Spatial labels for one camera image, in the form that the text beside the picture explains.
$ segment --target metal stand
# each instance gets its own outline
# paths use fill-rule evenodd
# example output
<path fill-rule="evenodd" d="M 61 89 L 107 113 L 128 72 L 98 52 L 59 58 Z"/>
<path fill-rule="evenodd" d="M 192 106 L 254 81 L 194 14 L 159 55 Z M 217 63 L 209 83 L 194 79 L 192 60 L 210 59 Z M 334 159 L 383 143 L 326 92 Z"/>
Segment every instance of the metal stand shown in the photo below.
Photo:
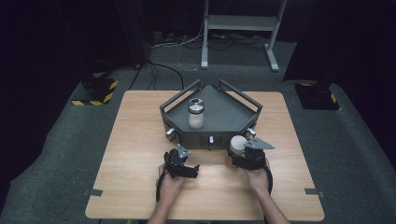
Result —
<path fill-rule="evenodd" d="M 271 64 L 273 72 L 279 71 L 273 46 L 276 40 L 277 31 L 282 21 L 287 0 L 281 0 L 279 11 L 276 17 L 251 17 L 251 16 L 222 16 L 209 15 L 209 0 L 205 0 L 205 21 L 204 21 L 204 44 L 202 46 L 201 68 L 208 67 L 207 60 L 207 33 L 210 29 L 217 30 L 251 30 L 251 31 L 272 31 L 270 43 L 265 44 L 265 52 Z"/>

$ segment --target person's right hand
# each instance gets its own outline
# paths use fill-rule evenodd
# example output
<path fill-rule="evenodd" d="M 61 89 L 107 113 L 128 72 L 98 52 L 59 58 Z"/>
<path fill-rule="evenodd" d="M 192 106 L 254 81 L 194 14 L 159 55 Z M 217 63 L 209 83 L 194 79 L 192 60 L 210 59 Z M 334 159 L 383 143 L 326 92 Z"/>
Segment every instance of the person's right hand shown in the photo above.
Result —
<path fill-rule="evenodd" d="M 247 176 L 247 182 L 256 193 L 260 193 L 263 190 L 264 192 L 268 192 L 268 187 L 269 187 L 268 176 L 267 173 L 264 171 L 264 169 L 246 170 L 241 168 L 241 170 Z"/>

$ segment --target dark background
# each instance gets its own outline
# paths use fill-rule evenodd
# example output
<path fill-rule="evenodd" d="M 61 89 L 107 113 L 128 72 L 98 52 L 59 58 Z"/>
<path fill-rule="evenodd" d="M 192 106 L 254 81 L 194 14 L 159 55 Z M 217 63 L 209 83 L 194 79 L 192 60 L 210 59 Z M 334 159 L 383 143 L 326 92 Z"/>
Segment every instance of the dark background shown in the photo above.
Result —
<path fill-rule="evenodd" d="M 128 48 L 124 47 L 127 43 L 118 26 L 120 21 L 113 1 L 82 2 L 86 4 L 84 7 L 76 7 L 73 1 L 59 1 L 64 12 L 68 11 L 66 17 L 70 21 L 84 19 L 76 20 L 79 28 L 74 29 L 83 28 L 85 35 L 76 36 L 64 25 L 54 1 L 0 2 L 0 205 L 7 196 L 9 181 L 40 155 L 47 133 L 81 77 L 134 64 L 131 51 L 122 50 Z M 211 2 L 213 12 L 221 12 L 228 3 Z M 225 14 L 244 14 L 244 11 L 253 15 L 276 14 L 276 1 L 251 2 L 257 6 L 268 4 L 268 11 L 235 1 Z M 202 18 L 199 9 L 203 9 L 203 1 L 174 0 L 165 4 L 150 0 L 143 6 L 147 8 L 152 10 L 144 15 L 149 29 L 196 34 L 201 25 L 201 20 L 196 18 Z M 164 14 L 164 8 L 172 10 Z M 393 165 L 395 10 L 391 0 L 289 0 L 278 35 L 278 40 L 299 41 L 285 80 L 320 80 L 322 74 L 328 74 L 329 64 L 337 61 L 339 72 L 333 74 L 334 83 L 344 89 L 358 108 Z M 76 39 L 81 38 L 87 42 L 77 45 Z M 111 65 L 104 66 L 87 58 L 81 47 Z"/>

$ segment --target human hand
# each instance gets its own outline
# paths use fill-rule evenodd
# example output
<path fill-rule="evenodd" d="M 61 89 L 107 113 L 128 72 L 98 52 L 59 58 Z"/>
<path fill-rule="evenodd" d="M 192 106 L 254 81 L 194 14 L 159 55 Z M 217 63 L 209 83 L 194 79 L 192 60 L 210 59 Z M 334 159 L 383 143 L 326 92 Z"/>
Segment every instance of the human hand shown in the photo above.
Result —
<path fill-rule="evenodd" d="M 163 173 L 165 170 L 165 164 L 161 165 L 158 168 L 159 176 Z M 181 190 L 181 187 L 184 183 L 184 180 L 186 179 L 185 177 L 178 176 L 176 175 L 175 178 L 172 178 L 172 176 L 167 173 L 163 177 L 163 182 L 161 184 L 161 189 L 160 189 L 160 200 L 159 203 L 167 203 L 167 204 L 172 204 L 173 201 L 175 200 L 176 196 Z"/>
<path fill-rule="evenodd" d="M 268 159 L 265 159 L 265 162 L 267 167 L 270 168 Z M 246 170 L 241 168 L 241 170 L 247 176 L 247 182 L 255 193 L 269 193 L 268 175 L 264 169 Z"/>

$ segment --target gray carpet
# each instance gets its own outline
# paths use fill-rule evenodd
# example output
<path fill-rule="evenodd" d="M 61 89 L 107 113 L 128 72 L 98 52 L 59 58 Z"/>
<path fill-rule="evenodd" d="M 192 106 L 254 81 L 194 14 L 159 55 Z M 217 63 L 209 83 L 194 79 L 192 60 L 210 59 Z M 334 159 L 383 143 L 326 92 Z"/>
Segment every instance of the gray carpet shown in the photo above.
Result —
<path fill-rule="evenodd" d="M 226 47 L 226 43 L 209 44 Z M 282 82 L 294 47 L 294 43 L 276 42 L 278 73 L 271 72 L 262 45 L 210 50 L 207 70 L 199 68 L 199 49 L 181 49 L 179 62 L 184 69 L 177 64 L 179 47 L 152 49 L 149 58 L 179 71 L 186 86 L 197 78 L 205 84 L 222 78 L 241 91 L 282 92 L 314 183 L 325 194 L 320 199 L 325 212 L 320 223 L 395 223 L 395 170 L 343 90 L 331 85 L 342 110 L 303 110 L 293 82 Z M 181 90 L 176 73 L 163 67 L 158 70 L 157 90 Z M 155 75 L 155 68 L 144 66 L 132 89 L 145 90 L 153 79 L 152 72 Z M 119 85 L 108 105 L 73 106 L 65 102 L 41 156 L 12 181 L 0 223 L 98 223 L 85 217 L 89 198 L 83 193 L 93 186 L 122 95 L 135 75 L 129 68 L 112 73 Z M 81 91 L 77 86 L 71 98 Z"/>

